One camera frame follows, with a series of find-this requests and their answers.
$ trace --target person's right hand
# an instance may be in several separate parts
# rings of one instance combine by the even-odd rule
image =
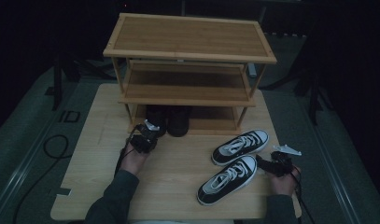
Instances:
[[[301,169],[297,167],[297,169],[293,169],[292,174],[297,177]],[[297,187],[297,181],[294,179],[294,176],[288,174],[277,177],[274,174],[265,172],[268,175],[271,181],[271,189],[273,194],[284,194],[291,196]]]

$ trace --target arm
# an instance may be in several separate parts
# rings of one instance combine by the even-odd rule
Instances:
[[[294,205],[291,199],[297,182],[291,175],[277,177],[266,173],[271,181],[273,195],[267,198],[267,211],[264,219],[265,224],[294,224],[298,223],[295,217]]]
[[[125,170],[118,171],[103,197],[91,206],[85,223],[126,223],[129,204],[138,183],[135,175]]]
[[[126,223],[129,205],[136,191],[139,179],[137,174],[143,167],[148,154],[138,153],[129,144],[125,151],[120,170],[106,188],[103,197],[97,200],[88,211],[85,223]]]

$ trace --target black and white sneaker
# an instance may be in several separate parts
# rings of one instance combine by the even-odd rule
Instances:
[[[213,205],[227,194],[247,185],[256,171],[257,161],[253,156],[245,155],[236,159],[199,188],[199,203]]]
[[[248,153],[257,153],[268,144],[269,135],[263,130],[253,130],[233,138],[216,148],[212,161],[216,165],[227,165],[236,158]]]

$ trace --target shoe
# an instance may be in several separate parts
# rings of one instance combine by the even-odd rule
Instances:
[[[257,161],[253,156],[245,155],[236,159],[199,188],[199,203],[213,205],[226,195],[246,186],[256,171]]]
[[[212,154],[212,161],[216,165],[225,166],[242,155],[260,152],[268,141],[269,135],[263,130],[242,133],[216,148]]]
[[[181,137],[189,131],[191,110],[189,105],[174,105],[170,108],[167,121],[167,132],[170,135]]]
[[[151,124],[160,127],[157,134],[158,138],[166,133],[166,118],[168,109],[168,105],[147,105],[146,119]]]

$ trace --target dark background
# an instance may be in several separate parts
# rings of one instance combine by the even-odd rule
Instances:
[[[308,68],[302,79],[309,85],[318,74],[380,193],[380,1],[187,0],[185,8],[188,15],[246,20],[258,20],[266,8],[264,32],[306,35],[291,73]],[[182,6],[177,0],[0,0],[0,127],[58,55],[102,61],[122,11],[178,16]]]

